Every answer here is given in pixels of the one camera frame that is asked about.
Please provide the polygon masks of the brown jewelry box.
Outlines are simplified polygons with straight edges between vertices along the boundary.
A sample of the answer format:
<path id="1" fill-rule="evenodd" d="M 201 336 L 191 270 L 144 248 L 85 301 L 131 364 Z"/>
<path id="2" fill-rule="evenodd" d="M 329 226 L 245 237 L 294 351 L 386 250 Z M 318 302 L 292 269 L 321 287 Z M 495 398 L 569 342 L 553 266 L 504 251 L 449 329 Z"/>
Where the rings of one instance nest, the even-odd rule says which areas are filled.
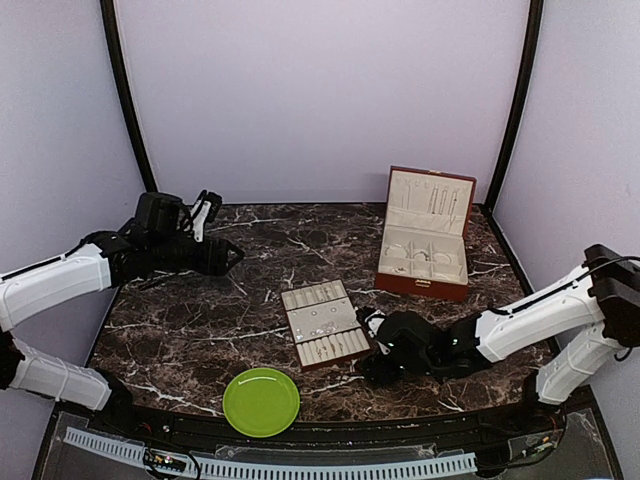
<path id="1" fill-rule="evenodd" d="M 473 177 L 391 167 L 374 286 L 397 294 L 465 300 L 465 237 L 475 188 Z"/>

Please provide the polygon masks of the jewelry tray brown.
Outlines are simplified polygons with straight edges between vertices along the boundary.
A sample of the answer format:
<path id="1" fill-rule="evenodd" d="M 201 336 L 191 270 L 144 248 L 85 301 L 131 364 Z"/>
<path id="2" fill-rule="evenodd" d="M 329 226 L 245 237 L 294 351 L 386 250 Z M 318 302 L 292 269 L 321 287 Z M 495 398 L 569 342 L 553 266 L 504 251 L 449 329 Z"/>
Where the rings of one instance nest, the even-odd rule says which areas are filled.
<path id="1" fill-rule="evenodd" d="M 372 350 L 341 280 L 284 291 L 281 301 L 302 372 Z"/>

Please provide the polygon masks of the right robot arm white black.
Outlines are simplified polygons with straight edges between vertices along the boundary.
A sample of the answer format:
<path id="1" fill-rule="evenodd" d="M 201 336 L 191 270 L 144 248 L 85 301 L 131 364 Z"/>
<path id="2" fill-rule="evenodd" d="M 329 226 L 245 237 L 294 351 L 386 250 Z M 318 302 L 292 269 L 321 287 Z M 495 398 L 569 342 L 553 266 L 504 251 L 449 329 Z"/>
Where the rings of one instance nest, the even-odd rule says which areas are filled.
<path id="1" fill-rule="evenodd" d="M 556 283 L 501 308 L 488 308 L 441 329 L 414 311 L 385 314 L 359 308 L 356 319 L 379 350 L 363 374 L 389 385 L 403 373 L 439 382 L 484 371 L 532 344 L 577 329 L 578 334 L 548 364 L 529 375 L 526 399 L 510 413 L 521 434 L 534 432 L 549 405 L 573 390 L 609 359 L 624 361 L 639 346 L 639 259 L 602 244 Z"/>

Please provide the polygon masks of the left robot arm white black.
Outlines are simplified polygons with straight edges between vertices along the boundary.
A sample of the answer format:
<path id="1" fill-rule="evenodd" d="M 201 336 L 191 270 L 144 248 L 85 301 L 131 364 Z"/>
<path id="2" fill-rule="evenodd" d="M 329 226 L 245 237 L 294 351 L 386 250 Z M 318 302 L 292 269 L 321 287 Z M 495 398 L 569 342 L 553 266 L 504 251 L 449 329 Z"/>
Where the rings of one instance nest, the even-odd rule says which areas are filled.
<path id="1" fill-rule="evenodd" d="M 226 275 L 244 252 L 205 234 L 222 205 L 202 191 L 195 203 L 167 193 L 144 193 L 120 229 L 95 231 L 66 253 L 1 277 L 1 387 L 71 402 L 101 412 L 120 436 L 141 427 L 140 412 L 112 375 L 73 365 L 18 340 L 12 331 L 35 315 L 77 297 L 119 288 L 161 271 Z"/>

